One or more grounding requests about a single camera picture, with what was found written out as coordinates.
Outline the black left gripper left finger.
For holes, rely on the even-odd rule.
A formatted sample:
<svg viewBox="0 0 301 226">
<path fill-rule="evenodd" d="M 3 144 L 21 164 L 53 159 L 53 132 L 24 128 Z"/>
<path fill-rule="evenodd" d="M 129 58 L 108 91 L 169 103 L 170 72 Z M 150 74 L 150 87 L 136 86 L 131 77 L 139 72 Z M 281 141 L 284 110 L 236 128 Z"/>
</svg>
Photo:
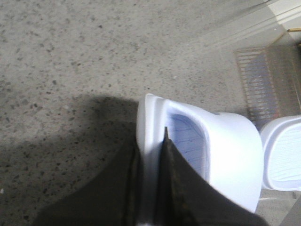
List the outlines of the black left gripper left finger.
<svg viewBox="0 0 301 226">
<path fill-rule="evenodd" d="M 87 185 L 39 212 L 34 226 L 135 226 L 140 198 L 140 154 L 128 138 Z"/>
</svg>

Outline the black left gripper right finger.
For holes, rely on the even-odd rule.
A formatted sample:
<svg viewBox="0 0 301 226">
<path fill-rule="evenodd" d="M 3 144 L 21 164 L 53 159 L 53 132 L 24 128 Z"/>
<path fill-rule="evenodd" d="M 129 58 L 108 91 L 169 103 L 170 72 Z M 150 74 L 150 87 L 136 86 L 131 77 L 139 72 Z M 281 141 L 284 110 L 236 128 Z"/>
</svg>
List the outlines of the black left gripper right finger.
<svg viewBox="0 0 301 226">
<path fill-rule="evenodd" d="M 266 221 L 211 187 L 164 131 L 159 157 L 157 226 L 264 226 Z"/>
</svg>

